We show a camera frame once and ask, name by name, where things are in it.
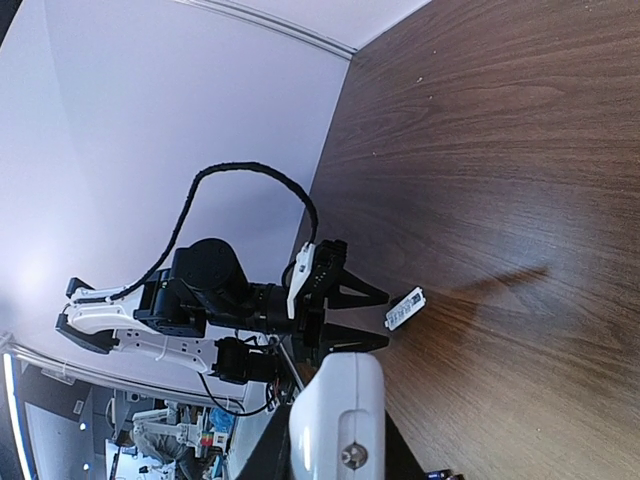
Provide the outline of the white battery cover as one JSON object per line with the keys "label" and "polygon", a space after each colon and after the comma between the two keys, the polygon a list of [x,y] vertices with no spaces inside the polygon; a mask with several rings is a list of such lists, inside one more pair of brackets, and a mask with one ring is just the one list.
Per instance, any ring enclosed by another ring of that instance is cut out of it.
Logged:
{"label": "white battery cover", "polygon": [[428,303],[422,287],[416,286],[404,296],[395,297],[385,314],[384,326],[391,332],[423,310]]}

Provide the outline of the white remote control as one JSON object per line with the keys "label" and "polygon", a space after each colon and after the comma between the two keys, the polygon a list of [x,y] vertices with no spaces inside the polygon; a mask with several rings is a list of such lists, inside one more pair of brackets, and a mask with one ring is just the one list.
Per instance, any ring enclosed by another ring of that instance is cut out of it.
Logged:
{"label": "white remote control", "polygon": [[294,401],[291,477],[385,477],[383,370],[367,353],[332,353]]}

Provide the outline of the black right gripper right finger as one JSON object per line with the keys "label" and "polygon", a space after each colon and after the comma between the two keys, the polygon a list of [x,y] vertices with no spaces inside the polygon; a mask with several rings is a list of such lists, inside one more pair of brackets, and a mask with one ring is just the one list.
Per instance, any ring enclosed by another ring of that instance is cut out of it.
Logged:
{"label": "black right gripper right finger", "polygon": [[426,472],[409,448],[397,425],[385,413],[385,479],[425,480]]}

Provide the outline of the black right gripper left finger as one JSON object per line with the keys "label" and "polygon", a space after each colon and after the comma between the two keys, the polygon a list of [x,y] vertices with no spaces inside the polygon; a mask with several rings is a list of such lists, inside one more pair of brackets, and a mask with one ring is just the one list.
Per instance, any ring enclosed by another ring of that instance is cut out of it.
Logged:
{"label": "black right gripper left finger", "polygon": [[290,480],[294,478],[291,453],[292,405],[279,406],[240,472],[239,480]]}

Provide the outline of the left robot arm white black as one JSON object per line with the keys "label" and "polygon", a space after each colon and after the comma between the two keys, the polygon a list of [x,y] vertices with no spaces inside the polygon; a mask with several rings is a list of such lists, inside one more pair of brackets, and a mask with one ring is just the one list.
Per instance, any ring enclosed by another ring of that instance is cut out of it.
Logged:
{"label": "left robot arm white black", "polygon": [[140,353],[236,385],[274,383],[284,376],[283,339],[290,340],[295,362],[313,366],[332,353],[388,346],[384,335],[326,320],[329,309],[389,300],[346,270],[346,256],[344,241],[307,242],[289,285],[252,283],[230,244],[201,240],[177,249],[170,268],[129,294],[71,278],[55,329],[97,354]]}

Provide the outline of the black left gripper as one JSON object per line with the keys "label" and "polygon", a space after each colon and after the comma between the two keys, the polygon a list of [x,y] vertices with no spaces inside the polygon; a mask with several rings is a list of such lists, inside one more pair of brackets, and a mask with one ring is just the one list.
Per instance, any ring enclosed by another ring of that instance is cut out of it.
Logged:
{"label": "black left gripper", "polygon": [[325,323],[329,309],[386,305],[389,294],[344,269],[328,270],[326,294],[301,293],[296,298],[292,351],[297,363],[320,363],[333,353],[368,353],[386,348],[389,338],[378,333]]}

